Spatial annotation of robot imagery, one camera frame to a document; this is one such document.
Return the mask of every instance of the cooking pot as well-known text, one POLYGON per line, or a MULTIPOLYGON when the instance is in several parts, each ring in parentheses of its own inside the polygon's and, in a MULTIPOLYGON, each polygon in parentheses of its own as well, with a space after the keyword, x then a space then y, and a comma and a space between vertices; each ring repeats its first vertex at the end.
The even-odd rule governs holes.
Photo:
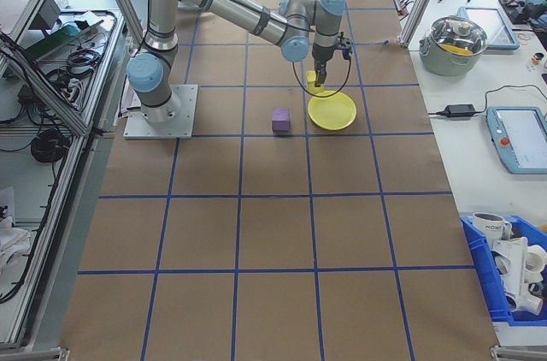
POLYGON ((465 74, 486 49, 486 32, 472 21, 457 16, 433 22, 420 40, 424 66, 442 76, 465 74))

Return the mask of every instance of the pot lid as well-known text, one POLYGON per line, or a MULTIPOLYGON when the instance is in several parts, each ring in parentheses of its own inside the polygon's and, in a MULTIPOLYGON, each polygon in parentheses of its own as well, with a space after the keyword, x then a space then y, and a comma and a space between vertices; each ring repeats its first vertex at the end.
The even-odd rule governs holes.
POLYGON ((486 32, 476 23, 458 16, 433 22, 429 37, 442 49, 462 56, 474 56, 486 49, 486 32))

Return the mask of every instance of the power adapter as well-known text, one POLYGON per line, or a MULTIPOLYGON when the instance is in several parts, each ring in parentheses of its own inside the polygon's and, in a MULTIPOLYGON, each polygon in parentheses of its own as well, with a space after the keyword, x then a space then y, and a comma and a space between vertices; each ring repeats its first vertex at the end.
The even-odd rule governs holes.
POLYGON ((28 85, 23 85, 23 87, 17 93, 17 101, 19 101, 19 103, 21 103, 23 106, 26 106, 28 104, 34 103, 36 101, 36 96, 28 85))
POLYGON ((471 117, 479 113, 472 104, 449 104, 444 110, 434 113, 449 118, 471 117))

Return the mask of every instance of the blue crate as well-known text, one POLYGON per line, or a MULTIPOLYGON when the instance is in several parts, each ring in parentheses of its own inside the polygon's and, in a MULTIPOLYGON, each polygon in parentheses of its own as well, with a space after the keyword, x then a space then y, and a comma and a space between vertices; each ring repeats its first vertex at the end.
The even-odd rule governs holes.
MULTIPOLYGON (((507 216, 507 221, 513 225, 515 236, 528 238, 528 245, 540 245, 547 250, 547 234, 534 227, 518 216, 507 216)), ((475 269, 479 276, 480 286, 485 295, 486 306, 492 321, 509 323, 512 326, 547 327, 547 304, 544 303, 539 315, 534 316, 528 311, 509 309, 509 304, 503 293, 502 279, 494 264, 494 258, 486 241, 486 237, 471 223, 470 216, 462 216, 463 230, 468 239, 469 250, 473 257, 475 269)), ((547 271, 543 272, 547 280, 547 271)))

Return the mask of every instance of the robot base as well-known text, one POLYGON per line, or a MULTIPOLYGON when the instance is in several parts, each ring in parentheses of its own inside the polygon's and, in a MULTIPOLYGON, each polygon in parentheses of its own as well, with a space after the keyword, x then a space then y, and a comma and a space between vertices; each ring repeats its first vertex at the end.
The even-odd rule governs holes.
MULTIPOLYGON (((196 113, 197 85, 172 85, 173 94, 180 100, 177 115, 163 123, 149 123, 140 111, 132 111, 127 117, 126 139, 190 139, 196 113)), ((139 106, 137 96, 133 105, 139 106)))

